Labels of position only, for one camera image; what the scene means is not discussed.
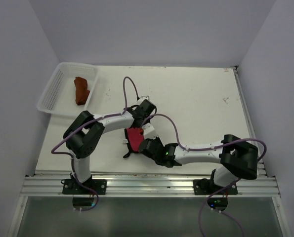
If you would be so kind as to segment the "pink towel black trim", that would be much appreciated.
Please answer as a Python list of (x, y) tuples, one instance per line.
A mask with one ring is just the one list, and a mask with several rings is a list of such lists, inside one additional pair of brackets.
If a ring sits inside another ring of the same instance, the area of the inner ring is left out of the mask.
[(124, 132), (128, 152), (123, 158), (128, 158), (131, 154), (139, 153), (139, 146), (144, 141), (144, 136), (142, 128), (126, 128)]

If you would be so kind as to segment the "brown towel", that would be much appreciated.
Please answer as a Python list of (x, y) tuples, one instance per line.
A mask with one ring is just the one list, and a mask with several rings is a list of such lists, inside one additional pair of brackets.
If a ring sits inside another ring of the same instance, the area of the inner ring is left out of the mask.
[(90, 93), (90, 91), (88, 90), (87, 80), (82, 77), (75, 77), (74, 84), (76, 88), (75, 102), (78, 106), (84, 105)]

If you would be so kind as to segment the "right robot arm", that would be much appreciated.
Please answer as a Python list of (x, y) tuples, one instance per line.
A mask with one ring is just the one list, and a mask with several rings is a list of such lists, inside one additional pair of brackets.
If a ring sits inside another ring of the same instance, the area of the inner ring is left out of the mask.
[(156, 137), (143, 140), (139, 153), (167, 168), (191, 163), (221, 164), (212, 171), (209, 181), (210, 191), (219, 194), (238, 179), (257, 178), (258, 148), (249, 141), (227, 134), (208, 147), (182, 148), (177, 143), (163, 145)]

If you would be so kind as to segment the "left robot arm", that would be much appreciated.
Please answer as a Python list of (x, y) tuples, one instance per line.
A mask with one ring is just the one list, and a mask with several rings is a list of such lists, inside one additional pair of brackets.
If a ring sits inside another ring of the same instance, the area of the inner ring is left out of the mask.
[(81, 112), (63, 135), (64, 143), (73, 156), (72, 177), (75, 179), (75, 190), (80, 194), (90, 191), (89, 157), (103, 134), (123, 129), (128, 147), (128, 153), (124, 158), (127, 158), (132, 153), (138, 153), (138, 147), (144, 140), (140, 126), (144, 119), (156, 111), (157, 107), (144, 99), (125, 108), (121, 113), (96, 117), (89, 111)]

